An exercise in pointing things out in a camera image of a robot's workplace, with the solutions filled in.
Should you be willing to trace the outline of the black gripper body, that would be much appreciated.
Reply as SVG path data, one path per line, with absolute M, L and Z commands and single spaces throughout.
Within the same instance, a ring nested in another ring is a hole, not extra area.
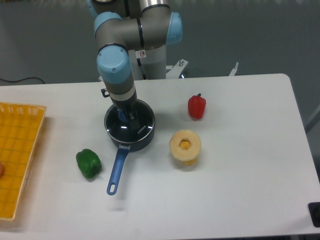
M 137 102 L 135 88 L 103 88 L 101 93 L 104 98 L 110 97 L 114 106 L 125 111 L 133 109 Z

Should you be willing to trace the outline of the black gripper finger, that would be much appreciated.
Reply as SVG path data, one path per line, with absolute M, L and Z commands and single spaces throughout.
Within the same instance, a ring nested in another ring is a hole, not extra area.
M 128 111 L 128 122 L 129 126 L 132 130 L 139 130 L 140 129 L 140 122 L 139 117 L 136 111 L 129 110 Z

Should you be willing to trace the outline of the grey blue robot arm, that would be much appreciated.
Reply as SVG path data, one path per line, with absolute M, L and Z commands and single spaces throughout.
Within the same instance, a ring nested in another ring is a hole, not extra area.
M 167 0 L 89 0 L 97 43 L 97 70 L 113 105 L 138 127 L 137 93 L 129 51 L 180 42 L 183 24 Z

